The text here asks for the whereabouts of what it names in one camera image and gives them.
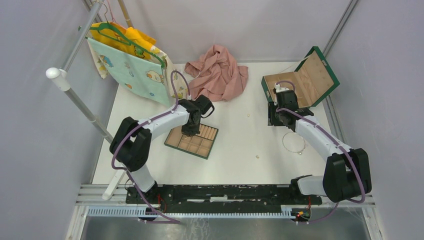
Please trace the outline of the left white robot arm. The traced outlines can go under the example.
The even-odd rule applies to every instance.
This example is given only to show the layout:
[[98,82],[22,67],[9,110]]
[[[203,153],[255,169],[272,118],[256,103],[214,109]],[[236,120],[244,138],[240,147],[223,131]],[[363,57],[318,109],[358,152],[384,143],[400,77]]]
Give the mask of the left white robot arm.
[[180,99],[170,109],[144,120],[126,117],[109,147],[113,154],[112,168],[124,170],[135,183],[139,199],[145,204],[153,203],[157,198],[154,188],[157,182],[147,167],[151,142],[177,127],[188,137],[199,134],[201,119],[209,117],[214,110],[211,100],[200,95],[196,100]]

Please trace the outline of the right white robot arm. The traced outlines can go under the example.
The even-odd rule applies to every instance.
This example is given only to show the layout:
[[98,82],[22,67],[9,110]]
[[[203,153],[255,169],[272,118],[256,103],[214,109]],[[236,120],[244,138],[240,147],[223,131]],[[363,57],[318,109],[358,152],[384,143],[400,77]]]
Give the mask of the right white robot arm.
[[300,108],[294,90],[276,86],[275,100],[268,104],[270,126],[284,126],[300,135],[325,160],[323,175],[300,176],[291,181],[289,199],[302,204],[309,195],[327,197],[334,203],[363,203],[372,190],[369,156],[325,130],[314,114]]

